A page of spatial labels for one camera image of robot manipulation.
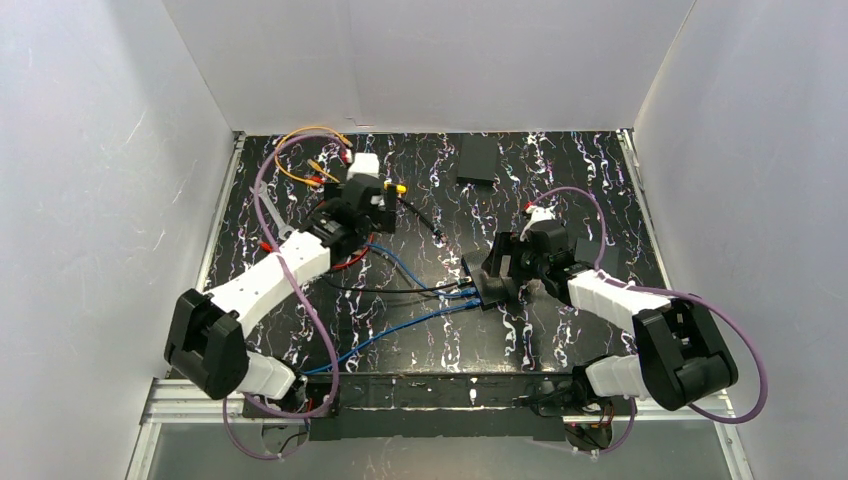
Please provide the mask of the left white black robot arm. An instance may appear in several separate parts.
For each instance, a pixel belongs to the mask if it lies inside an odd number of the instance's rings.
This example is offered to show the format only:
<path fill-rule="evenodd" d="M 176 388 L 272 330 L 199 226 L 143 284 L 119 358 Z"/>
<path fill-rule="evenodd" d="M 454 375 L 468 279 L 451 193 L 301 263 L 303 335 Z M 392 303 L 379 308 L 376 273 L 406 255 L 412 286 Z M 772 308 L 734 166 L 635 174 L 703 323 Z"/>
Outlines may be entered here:
<path fill-rule="evenodd" d="M 189 289 L 174 308 L 165 361 L 213 400 L 234 392 L 283 399 L 305 377 L 286 362 L 248 350 L 258 323 L 303 285 L 396 227 L 398 187 L 367 174 L 330 184 L 305 226 L 279 248 L 208 292 Z"/>

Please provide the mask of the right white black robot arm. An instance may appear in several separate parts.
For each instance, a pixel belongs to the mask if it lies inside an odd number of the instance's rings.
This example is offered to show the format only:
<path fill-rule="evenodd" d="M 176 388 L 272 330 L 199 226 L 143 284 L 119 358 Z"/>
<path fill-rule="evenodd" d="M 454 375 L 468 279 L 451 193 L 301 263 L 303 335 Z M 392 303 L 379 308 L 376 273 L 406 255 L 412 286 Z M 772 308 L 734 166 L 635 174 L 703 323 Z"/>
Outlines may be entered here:
<path fill-rule="evenodd" d="M 634 354 L 573 369 L 572 399 L 651 398 L 674 411 L 738 381 L 736 362 L 706 307 L 617 285 L 595 269 L 600 252 L 600 243 L 572 240 L 561 223 L 543 220 L 525 233 L 498 233 L 479 265 L 469 258 L 463 263 L 484 309 L 518 301 L 521 287 L 538 281 L 561 303 L 632 336 Z"/>

